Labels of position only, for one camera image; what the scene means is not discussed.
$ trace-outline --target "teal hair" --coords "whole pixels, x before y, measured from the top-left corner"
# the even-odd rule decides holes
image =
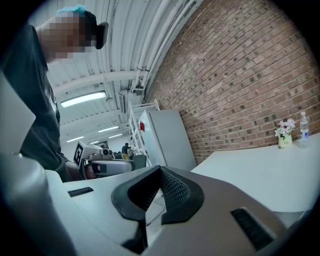
[[[73,6],[73,7],[64,7],[60,10],[58,10],[56,12],[56,15],[57,14],[60,14],[60,13],[63,13],[63,12],[77,12],[77,13],[80,13],[80,14],[83,14],[84,12],[86,11],[86,7],[82,4],[78,4],[76,6]]]

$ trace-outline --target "brick wall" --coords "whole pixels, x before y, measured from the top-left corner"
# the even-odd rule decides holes
[[[214,151],[278,143],[277,123],[298,120],[301,111],[311,134],[320,131],[317,63],[269,1],[204,0],[151,86],[148,102],[179,109],[197,164]]]

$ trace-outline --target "black rubber pad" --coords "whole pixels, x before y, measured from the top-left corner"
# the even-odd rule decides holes
[[[260,250],[273,241],[273,238],[259,225],[244,208],[231,211],[243,232],[256,250]]]
[[[84,188],[68,191],[68,193],[69,193],[69,196],[72,198],[72,197],[76,197],[76,196],[80,196],[80,195],[89,193],[91,191],[94,191],[94,190],[91,187],[87,186]]]

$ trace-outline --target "white refrigerator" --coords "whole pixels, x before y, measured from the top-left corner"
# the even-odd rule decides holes
[[[177,109],[144,111],[140,133],[153,166],[191,171],[196,167],[186,129]]]

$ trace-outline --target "white table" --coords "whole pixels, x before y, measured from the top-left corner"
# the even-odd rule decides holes
[[[192,172],[226,181],[275,212],[310,210],[320,191],[320,133],[284,149],[277,145],[216,151]]]

